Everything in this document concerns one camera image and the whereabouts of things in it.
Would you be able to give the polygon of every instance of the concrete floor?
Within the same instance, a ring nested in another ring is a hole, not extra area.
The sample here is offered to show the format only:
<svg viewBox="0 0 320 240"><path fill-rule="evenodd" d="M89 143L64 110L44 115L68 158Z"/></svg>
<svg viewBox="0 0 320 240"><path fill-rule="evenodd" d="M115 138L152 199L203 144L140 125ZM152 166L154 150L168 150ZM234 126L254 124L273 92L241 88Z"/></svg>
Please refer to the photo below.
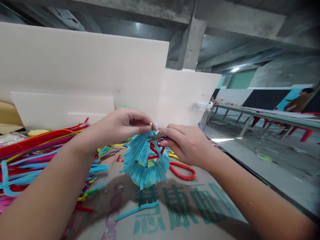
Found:
<svg viewBox="0 0 320 240"><path fill-rule="evenodd" d="M279 133L283 127L274 125L275 130L269 131L263 140L260 140L263 130L246 131L242 139L237 139L243 122L248 115L243 114L238 124L236 120L240 113L229 111L236 115L226 117L225 125L218 125L211 121L222 120L225 109L218 109L215 118L211 118L205 127L205 134L227 150L234 157L245 163L270 183L278 187L289 197L320 217L320 132L314 134L307 142L300 139L304 130L297 129L294 134L279 140ZM262 128L263 120L255 127ZM290 147L305 152L298 153ZM263 154L272 159L272 162L258 157Z"/></svg>

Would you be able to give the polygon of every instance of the hand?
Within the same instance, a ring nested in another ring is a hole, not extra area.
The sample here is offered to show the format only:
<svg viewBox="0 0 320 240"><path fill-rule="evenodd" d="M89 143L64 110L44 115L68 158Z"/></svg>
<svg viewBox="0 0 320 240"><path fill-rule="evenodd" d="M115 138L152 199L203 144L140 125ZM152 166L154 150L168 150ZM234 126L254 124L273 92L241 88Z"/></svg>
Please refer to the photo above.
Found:
<svg viewBox="0 0 320 240"><path fill-rule="evenodd" d="M155 129L154 122L145 113L120 108L83 130L71 142L80 151L93 153L100 147L121 143L134 135L150 132L150 123L152 129Z"/></svg>
<svg viewBox="0 0 320 240"><path fill-rule="evenodd" d="M182 161L205 170L223 154L211 145L198 127L169 124L159 133L171 138L162 140L161 146L168 146Z"/></svg>

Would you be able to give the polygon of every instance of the forearm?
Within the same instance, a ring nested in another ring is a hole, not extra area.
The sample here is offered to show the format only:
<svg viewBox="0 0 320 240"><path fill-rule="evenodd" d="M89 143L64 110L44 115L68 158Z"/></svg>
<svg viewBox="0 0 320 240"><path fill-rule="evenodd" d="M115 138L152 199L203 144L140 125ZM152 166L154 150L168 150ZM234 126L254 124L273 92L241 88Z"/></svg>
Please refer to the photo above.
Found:
<svg viewBox="0 0 320 240"><path fill-rule="evenodd" d="M2 213L0 230L4 239L56 240L61 237L95 155L78 152L76 139L73 140Z"/></svg>
<svg viewBox="0 0 320 240"><path fill-rule="evenodd" d="M263 239L310 239L314 224L224 154L208 169Z"/></svg>

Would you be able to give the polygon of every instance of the water bottle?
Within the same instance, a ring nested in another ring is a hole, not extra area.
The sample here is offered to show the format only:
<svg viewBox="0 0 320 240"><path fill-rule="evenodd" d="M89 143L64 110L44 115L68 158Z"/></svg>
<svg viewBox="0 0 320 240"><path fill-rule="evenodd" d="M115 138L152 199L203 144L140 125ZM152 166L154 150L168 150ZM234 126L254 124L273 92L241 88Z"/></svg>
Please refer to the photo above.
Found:
<svg viewBox="0 0 320 240"><path fill-rule="evenodd" d="M213 106L213 102L198 102L194 107L194 114L191 117L189 122L189 126L198 126L201 131L204 130L204 126L206 125L207 118L211 112L211 108Z"/></svg>

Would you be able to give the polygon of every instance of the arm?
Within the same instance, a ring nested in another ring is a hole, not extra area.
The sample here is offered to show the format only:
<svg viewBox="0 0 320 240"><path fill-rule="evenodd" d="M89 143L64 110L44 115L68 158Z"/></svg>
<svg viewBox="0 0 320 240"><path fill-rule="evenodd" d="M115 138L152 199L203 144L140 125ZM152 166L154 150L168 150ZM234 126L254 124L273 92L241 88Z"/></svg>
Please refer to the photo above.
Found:
<svg viewBox="0 0 320 240"><path fill-rule="evenodd" d="M288 108L286 109L286 112L289 112L291 109L293 109L293 108L295 108L295 107L297 107L297 105L293 104L291 107L288 107Z"/></svg>
<svg viewBox="0 0 320 240"><path fill-rule="evenodd" d="M74 137L0 215L1 237L60 239L96 150L150 131L150 122L142 112L121 108Z"/></svg>
<svg viewBox="0 0 320 240"><path fill-rule="evenodd" d="M314 223L225 153L211 146L198 127L169 124L161 134L177 156L208 171L263 239L310 239Z"/></svg>

